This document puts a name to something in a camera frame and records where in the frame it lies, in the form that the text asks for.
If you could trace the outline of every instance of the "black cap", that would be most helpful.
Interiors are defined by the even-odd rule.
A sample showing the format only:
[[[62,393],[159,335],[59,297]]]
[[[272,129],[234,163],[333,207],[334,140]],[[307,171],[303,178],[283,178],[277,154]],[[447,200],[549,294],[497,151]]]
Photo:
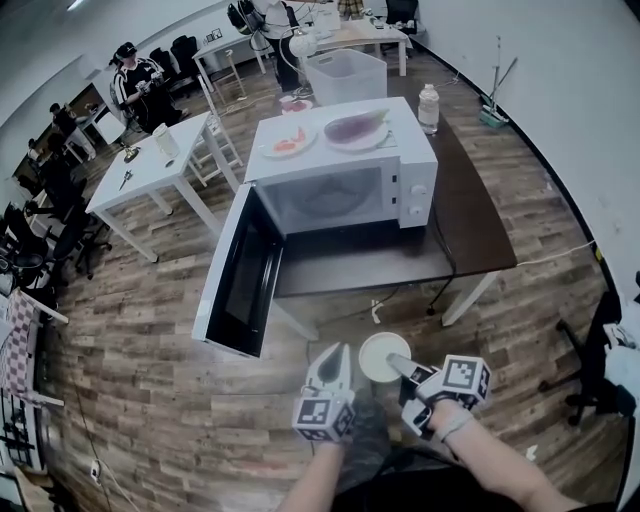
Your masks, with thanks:
[[[137,51],[138,50],[133,45],[133,43],[124,43],[122,46],[120,46],[120,48],[116,50],[115,57],[118,60],[126,59],[127,57],[131,57]]]

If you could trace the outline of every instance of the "transparent plastic bin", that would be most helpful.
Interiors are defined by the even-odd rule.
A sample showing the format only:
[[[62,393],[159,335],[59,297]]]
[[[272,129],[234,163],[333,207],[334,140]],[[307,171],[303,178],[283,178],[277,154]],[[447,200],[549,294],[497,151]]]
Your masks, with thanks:
[[[387,63],[356,50],[316,55],[307,59],[305,70],[323,106],[387,97]]]

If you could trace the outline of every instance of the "microwave door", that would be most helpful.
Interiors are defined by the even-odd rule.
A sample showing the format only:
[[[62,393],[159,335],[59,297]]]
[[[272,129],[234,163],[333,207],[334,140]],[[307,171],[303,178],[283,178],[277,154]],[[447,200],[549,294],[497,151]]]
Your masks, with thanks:
[[[241,185],[213,255],[193,339],[260,357],[283,245],[255,187]]]

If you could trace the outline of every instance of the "eggplant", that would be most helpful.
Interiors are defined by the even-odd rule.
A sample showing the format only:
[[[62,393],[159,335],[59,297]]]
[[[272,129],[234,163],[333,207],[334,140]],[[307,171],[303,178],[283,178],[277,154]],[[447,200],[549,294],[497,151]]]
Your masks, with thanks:
[[[382,123],[389,112],[388,108],[372,110],[365,114],[341,117],[324,127],[324,134],[334,144],[350,144],[371,135]]]

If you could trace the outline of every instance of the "checkered cloth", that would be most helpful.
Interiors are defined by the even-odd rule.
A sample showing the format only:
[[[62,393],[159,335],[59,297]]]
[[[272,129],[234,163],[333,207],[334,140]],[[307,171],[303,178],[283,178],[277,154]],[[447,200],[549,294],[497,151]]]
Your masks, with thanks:
[[[358,20],[362,18],[360,11],[364,9],[363,0],[339,0],[338,13],[342,18]]]
[[[33,304],[19,290],[13,291],[9,297],[6,318],[12,329],[0,349],[0,387],[34,407],[40,407],[42,403],[38,393],[31,390],[31,383],[27,379],[27,343],[29,328],[36,317],[35,311]]]

